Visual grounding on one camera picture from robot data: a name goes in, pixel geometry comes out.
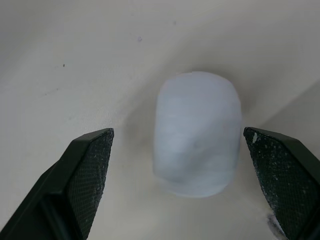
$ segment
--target white particle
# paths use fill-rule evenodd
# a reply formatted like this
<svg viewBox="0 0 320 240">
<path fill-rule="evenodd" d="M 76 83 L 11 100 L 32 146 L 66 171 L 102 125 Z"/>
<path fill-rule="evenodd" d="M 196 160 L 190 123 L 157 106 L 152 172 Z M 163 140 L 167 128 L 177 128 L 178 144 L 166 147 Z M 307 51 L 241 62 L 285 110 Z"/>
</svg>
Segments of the white particle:
<svg viewBox="0 0 320 240">
<path fill-rule="evenodd" d="M 257 133 L 255 132 L 255 133 L 254 133 L 254 136 L 253 136 L 253 139 L 252 139 L 252 143 L 253 143 L 253 144 L 257 141 L 257 138 L 258 138 L 258 135 L 257 135 Z"/>
</svg>

